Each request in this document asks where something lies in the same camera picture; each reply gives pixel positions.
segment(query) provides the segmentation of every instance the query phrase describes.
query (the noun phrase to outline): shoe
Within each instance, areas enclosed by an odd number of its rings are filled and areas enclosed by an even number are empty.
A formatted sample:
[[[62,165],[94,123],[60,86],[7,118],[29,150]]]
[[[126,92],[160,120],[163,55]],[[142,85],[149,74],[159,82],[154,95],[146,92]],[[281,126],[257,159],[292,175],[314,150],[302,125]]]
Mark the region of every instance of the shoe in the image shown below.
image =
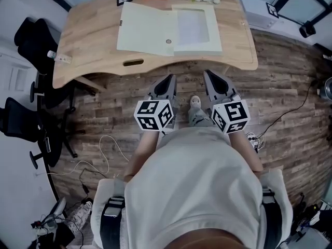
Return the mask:
[[[197,95],[191,97],[190,108],[201,108],[201,99]]]

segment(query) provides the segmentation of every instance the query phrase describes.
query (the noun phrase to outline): person's arm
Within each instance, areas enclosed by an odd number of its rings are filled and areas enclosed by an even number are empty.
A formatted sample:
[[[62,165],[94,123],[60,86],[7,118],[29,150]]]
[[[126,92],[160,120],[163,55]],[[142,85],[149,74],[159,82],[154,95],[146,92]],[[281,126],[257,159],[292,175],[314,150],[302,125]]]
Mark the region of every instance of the person's arm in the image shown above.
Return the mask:
[[[255,152],[253,146],[249,142],[247,136],[243,131],[234,132],[229,134],[230,144],[244,160],[248,163],[250,169],[257,175],[263,171],[263,165],[257,153]]]
[[[158,137],[159,132],[145,131],[143,133],[142,139],[124,173],[123,180],[125,182],[129,182],[139,172],[145,161],[156,151]]]

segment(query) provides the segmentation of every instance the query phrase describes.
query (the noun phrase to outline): black and white marker cube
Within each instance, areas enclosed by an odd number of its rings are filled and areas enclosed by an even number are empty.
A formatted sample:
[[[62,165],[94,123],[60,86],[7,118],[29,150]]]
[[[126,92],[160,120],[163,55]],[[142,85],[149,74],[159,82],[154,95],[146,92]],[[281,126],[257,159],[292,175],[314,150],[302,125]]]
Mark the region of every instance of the black and white marker cube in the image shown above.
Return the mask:
[[[226,134],[243,130],[250,121],[246,101],[215,104],[212,110],[212,120]]]
[[[142,130],[162,131],[174,117],[169,100],[139,101],[134,117]]]

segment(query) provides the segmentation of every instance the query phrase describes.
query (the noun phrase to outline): power strip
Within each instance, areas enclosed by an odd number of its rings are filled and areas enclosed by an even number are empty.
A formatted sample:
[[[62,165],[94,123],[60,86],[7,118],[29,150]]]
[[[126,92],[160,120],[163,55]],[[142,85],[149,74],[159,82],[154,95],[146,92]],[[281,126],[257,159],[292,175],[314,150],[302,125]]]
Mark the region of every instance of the power strip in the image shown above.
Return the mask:
[[[247,135],[247,138],[252,147],[254,148],[255,152],[258,153],[259,139],[257,138],[257,136],[254,135],[253,133],[249,133]]]

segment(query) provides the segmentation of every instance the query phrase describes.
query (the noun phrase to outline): black cable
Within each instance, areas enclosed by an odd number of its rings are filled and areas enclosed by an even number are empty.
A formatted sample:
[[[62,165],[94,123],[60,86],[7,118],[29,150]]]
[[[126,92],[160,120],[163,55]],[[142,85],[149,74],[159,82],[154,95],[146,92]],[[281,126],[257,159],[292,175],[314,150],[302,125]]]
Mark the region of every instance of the black cable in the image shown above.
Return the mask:
[[[53,217],[52,219],[49,219],[49,220],[46,221],[46,222],[42,222],[42,225],[44,226],[45,224],[47,224],[47,223],[49,223],[49,222],[52,222],[53,220],[55,220],[56,217]]]
[[[84,197],[81,201],[78,201],[76,202],[75,204],[73,204],[69,209],[65,210],[65,212],[68,212],[70,209],[72,209],[74,206],[76,206],[77,204],[79,203],[82,203],[84,200],[86,200],[86,198],[88,197],[89,195],[87,194],[86,197]]]
[[[285,114],[288,114],[288,113],[291,113],[291,112],[293,112],[293,111],[295,111],[295,110],[299,110],[301,107],[303,107],[303,105],[306,103],[306,101],[307,101],[307,98],[308,98],[308,94],[309,94],[309,90],[310,90],[310,88],[312,87],[312,86],[314,86],[315,84],[317,83],[317,80],[314,80],[313,82],[311,82],[310,83],[310,86],[309,86],[309,88],[308,88],[308,90],[307,90],[307,95],[306,95],[306,98],[305,98],[305,100],[303,101],[303,103],[302,103],[302,105],[300,106],[300,107],[298,107],[298,108],[296,108],[296,109],[292,109],[292,110],[289,110],[289,111],[287,111],[287,112],[285,112],[285,113],[283,113],[281,116],[279,116],[272,124],[270,124],[268,127],[267,127],[267,129],[265,129],[265,131],[258,137],[258,139],[259,138],[261,138],[265,133],[266,133],[266,131],[271,127],[271,126],[273,126],[281,117],[283,117]]]
[[[73,222],[73,221],[70,220],[70,219],[65,219],[65,218],[59,218],[59,217],[56,217],[56,218],[54,218],[54,219],[66,220],[66,221],[68,221],[68,222],[72,222],[72,223],[74,223],[76,229],[82,234],[82,245],[81,245],[81,247],[79,248],[79,249],[81,249],[82,246],[83,246],[83,244],[84,244],[84,235],[83,235],[83,232],[81,232],[81,230],[77,227],[76,223]]]
[[[104,178],[107,179],[107,177],[106,177],[104,174],[100,173],[100,172],[97,172],[97,171],[90,171],[90,170],[88,170],[87,168],[84,168],[84,169],[82,170],[81,174],[80,174],[79,177],[78,177],[79,181],[80,181],[82,184],[83,184],[83,182],[82,182],[82,180],[81,180],[81,176],[83,175],[83,172],[84,172],[84,171],[91,172],[91,173],[99,173],[99,174],[101,174]]]
[[[44,226],[41,226],[41,228],[46,229],[47,230],[47,234],[48,234],[48,228],[45,228]]]
[[[45,216],[45,218],[44,218],[40,223],[42,223],[42,224],[44,225],[44,224],[45,224],[44,221],[46,220],[46,218],[47,218],[49,215],[51,215],[51,214],[48,214],[47,216]]]

